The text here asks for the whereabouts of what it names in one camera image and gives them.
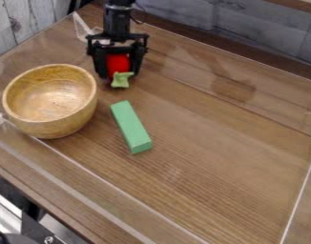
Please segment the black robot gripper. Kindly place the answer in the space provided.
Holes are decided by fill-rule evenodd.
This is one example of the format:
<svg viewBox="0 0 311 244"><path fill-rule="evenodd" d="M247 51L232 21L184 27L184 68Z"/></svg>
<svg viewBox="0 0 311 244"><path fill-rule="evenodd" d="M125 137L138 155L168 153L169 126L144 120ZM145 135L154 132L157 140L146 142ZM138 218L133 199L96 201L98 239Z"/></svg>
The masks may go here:
<svg viewBox="0 0 311 244"><path fill-rule="evenodd" d="M102 32L97 34L88 34L85 39L88 41L86 54L93 53L93 41L108 40L110 44L120 42L125 43L128 40L142 40L142 46L148 44L149 35L146 33L132 33L129 31L132 6L105 6L102 13ZM130 55L130 67L134 74L138 74L141 62L144 57L144 48L136 47ZM106 75L106 62L104 51L96 51L93 54L94 70L101 79Z"/></svg>

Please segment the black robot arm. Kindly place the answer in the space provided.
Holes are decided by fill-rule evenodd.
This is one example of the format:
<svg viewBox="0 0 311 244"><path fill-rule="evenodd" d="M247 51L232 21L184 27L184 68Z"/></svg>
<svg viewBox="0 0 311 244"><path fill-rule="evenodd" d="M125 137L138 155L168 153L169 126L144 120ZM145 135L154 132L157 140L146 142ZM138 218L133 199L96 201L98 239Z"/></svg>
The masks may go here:
<svg viewBox="0 0 311 244"><path fill-rule="evenodd" d="M93 59L94 71L102 79L110 79L116 71L140 72L149 35L129 30L129 21L136 22L130 16L134 1L105 0L102 31L85 36L86 54Z"/></svg>

